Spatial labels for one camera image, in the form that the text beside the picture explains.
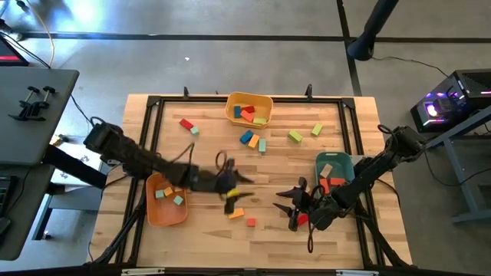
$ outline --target purple light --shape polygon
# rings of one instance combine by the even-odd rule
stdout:
[[[428,104],[427,105],[427,112],[432,117],[437,117],[438,116],[438,112],[435,110],[435,106],[433,104]]]

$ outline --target cable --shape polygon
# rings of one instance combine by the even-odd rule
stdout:
[[[21,50],[25,52],[27,55],[29,55],[31,58],[35,59],[36,61],[39,61],[42,65],[44,65],[47,69],[51,69],[51,66],[49,66],[45,61],[43,61],[40,57],[37,55],[33,54],[31,51],[26,49],[24,46],[22,46],[20,43],[18,43],[14,38],[12,38],[10,35],[5,34],[5,33],[0,33],[2,36],[7,37],[8,40],[6,41],[13,47],[17,48],[18,50]]]
[[[75,107],[78,109],[78,111],[80,111],[80,113],[84,116],[85,120],[92,126],[94,127],[94,124],[92,123],[91,120],[89,120],[89,118],[87,117],[87,115],[85,115],[85,112],[82,110],[82,108],[78,105],[77,101],[75,100],[74,98],[74,95],[73,94],[70,94],[70,98],[71,100],[73,100],[74,102],[74,105]]]
[[[381,179],[377,179],[378,182],[384,184],[385,186],[387,186],[389,189],[392,190],[392,192],[394,192],[396,194],[396,197],[397,197],[397,204],[399,205],[399,208],[400,208],[400,198],[399,198],[399,192],[397,192],[397,190],[389,183],[385,182],[384,180],[381,180]]]
[[[422,65],[425,65],[425,66],[428,66],[428,67],[431,67],[431,68],[435,68],[437,69],[441,74],[443,74],[443,76],[445,77],[448,77],[447,74],[445,74],[445,72],[443,72],[441,69],[439,69],[438,67],[434,66],[434,65],[431,65],[431,64],[426,64],[422,61],[416,61],[414,59],[404,59],[404,58],[400,58],[400,57],[392,57],[392,56],[388,56],[388,57],[382,57],[382,58],[376,58],[376,57],[372,57],[374,60],[376,61],[384,61],[384,60],[387,60],[387,59],[396,59],[396,60],[399,60],[399,61],[409,61],[409,62],[415,62],[415,63],[418,63],[418,64],[422,64]]]
[[[427,161],[427,165],[428,165],[428,169],[431,173],[431,176],[433,177],[433,179],[435,179],[436,181],[438,181],[441,185],[443,186],[448,186],[448,187],[460,187],[461,185],[463,185],[465,182],[467,182],[469,179],[472,179],[474,176],[477,176],[481,173],[484,173],[484,172],[488,172],[488,171],[491,171],[491,168],[488,168],[488,169],[482,169],[480,170],[479,172],[475,172],[474,174],[470,175],[469,177],[467,177],[466,179],[464,179],[462,182],[459,182],[457,184],[448,184],[448,183],[445,183],[441,180],[439,180],[437,178],[437,176],[435,176],[433,170],[431,169],[431,165],[430,165],[430,161],[428,160],[428,155],[427,155],[427,152],[426,150],[424,151],[424,158],[426,159]]]
[[[49,67],[51,67],[51,65],[53,64],[53,60],[54,60],[54,42],[53,42],[53,37],[51,36],[51,33],[49,32],[48,30],[48,27],[46,27],[46,24],[44,23],[44,21],[41,19],[41,16],[39,16],[38,14],[38,11],[36,11],[36,9],[34,8],[34,6],[30,3],[29,0],[25,0],[28,5],[29,5],[29,8],[34,12],[34,14],[36,15],[36,17],[38,18],[39,22],[41,23],[41,25],[43,25],[43,28],[44,30],[46,31],[46,33],[48,34],[48,37],[49,37],[49,41],[51,42],[51,58],[49,60]]]
[[[15,203],[17,203],[17,201],[21,198],[22,194],[24,193],[25,180],[28,178],[29,173],[31,173],[31,171],[32,171],[33,168],[34,167],[29,167],[28,171],[25,173],[24,179],[22,180],[21,192],[17,195],[17,198],[15,198],[15,200],[12,202],[12,204],[10,205],[10,207],[8,207],[8,209],[5,211],[5,216],[7,216],[7,214],[12,210],[12,208],[15,205]]]

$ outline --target yellow bowl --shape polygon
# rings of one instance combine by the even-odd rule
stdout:
[[[266,118],[266,123],[259,125],[255,123],[250,123],[244,118],[235,118],[233,107],[234,106],[247,107],[254,106],[254,117]],[[227,100],[227,105],[225,106],[225,115],[229,120],[237,125],[243,127],[252,127],[257,129],[264,129],[268,126],[271,121],[271,111],[273,109],[273,99],[268,96],[255,95],[243,92],[232,92]]]

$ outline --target black cable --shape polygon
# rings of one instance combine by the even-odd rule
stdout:
[[[428,169],[430,171],[430,174],[431,176],[433,177],[433,179],[435,179],[436,181],[438,181],[441,185],[443,186],[448,186],[448,187],[460,187],[461,185],[463,185],[465,182],[467,182],[469,179],[472,179],[474,176],[477,176],[481,173],[484,173],[484,172],[488,172],[488,171],[491,171],[491,168],[488,168],[488,169],[481,169],[479,172],[475,172],[474,174],[470,175],[469,177],[467,177],[466,179],[464,179],[462,182],[459,182],[457,184],[448,184],[448,183],[445,183],[441,180],[439,180],[437,178],[437,176],[435,176],[433,170],[431,169],[431,165],[430,165],[430,161],[428,160],[428,155],[427,155],[427,152],[426,150],[424,151],[424,158],[426,159],[427,161],[427,165],[428,165]]]
[[[384,184],[385,186],[387,186],[389,189],[392,190],[392,192],[394,192],[396,194],[396,197],[397,197],[397,204],[399,205],[399,208],[400,208],[400,198],[399,198],[399,192],[397,192],[397,190],[389,183],[385,182],[384,180],[381,180],[381,179],[377,179],[378,182]]]
[[[14,207],[15,203],[17,203],[17,201],[21,198],[22,194],[24,193],[24,187],[25,187],[25,180],[28,178],[29,176],[29,173],[31,173],[32,169],[34,167],[29,167],[28,171],[25,173],[25,176],[24,176],[24,179],[22,180],[22,184],[21,184],[21,192],[17,195],[17,197],[15,198],[15,200],[12,202],[12,204],[10,205],[10,207],[8,207],[8,209],[5,211],[5,216],[7,216],[7,214],[12,210],[12,208]]]
[[[399,61],[409,61],[409,62],[415,62],[415,63],[418,63],[418,64],[422,64],[422,65],[425,65],[425,66],[428,66],[428,67],[431,67],[431,68],[434,68],[434,69],[437,69],[441,74],[443,74],[443,76],[445,77],[448,77],[447,74],[445,74],[445,72],[443,72],[441,69],[439,69],[438,67],[434,66],[434,65],[431,65],[431,64],[426,64],[422,61],[416,61],[414,59],[404,59],[404,58],[400,58],[400,57],[392,57],[392,56],[388,56],[388,57],[382,57],[382,58],[377,58],[377,57],[372,57],[374,60],[376,61],[384,61],[384,60],[387,60],[387,59],[396,59],[396,60],[399,60]]]
[[[74,102],[74,105],[75,107],[78,109],[78,111],[80,111],[80,113],[84,116],[85,120],[92,126],[94,127],[94,124],[92,123],[92,121],[89,120],[89,118],[87,117],[87,115],[85,115],[85,112],[82,110],[82,108],[78,105],[77,101],[75,100],[74,98],[74,95],[70,95],[70,98],[71,100],[73,100]]]
[[[45,61],[43,61],[40,57],[38,57],[37,55],[33,54],[31,51],[29,51],[28,49],[26,49],[24,46],[22,46],[20,43],[18,43],[14,38],[12,38],[10,35],[6,34],[6,33],[0,33],[2,34],[3,36],[9,38],[9,40],[6,40],[10,45],[12,45],[13,47],[16,47],[18,50],[21,50],[23,52],[25,52],[26,54],[28,54],[31,58],[34,58],[36,61],[39,61],[41,64],[43,64],[47,69],[51,69],[51,66],[49,66]]]

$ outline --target metal stand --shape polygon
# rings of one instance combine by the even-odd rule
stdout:
[[[466,180],[466,176],[463,173],[463,167],[459,163],[459,159],[453,148],[453,140],[458,136],[462,136],[476,127],[484,124],[491,119],[491,106],[484,110],[481,110],[478,114],[471,116],[469,119],[454,126],[451,130],[446,131],[444,134],[431,140],[427,144],[428,149],[433,149],[437,146],[443,145],[447,151],[448,158],[452,163],[453,171],[457,177],[459,183]],[[462,215],[456,215],[452,217],[452,222],[469,222],[482,219],[491,219],[491,209],[486,208],[486,203],[482,193],[479,190],[479,186],[465,182],[461,185],[464,198],[469,206],[469,212]]]

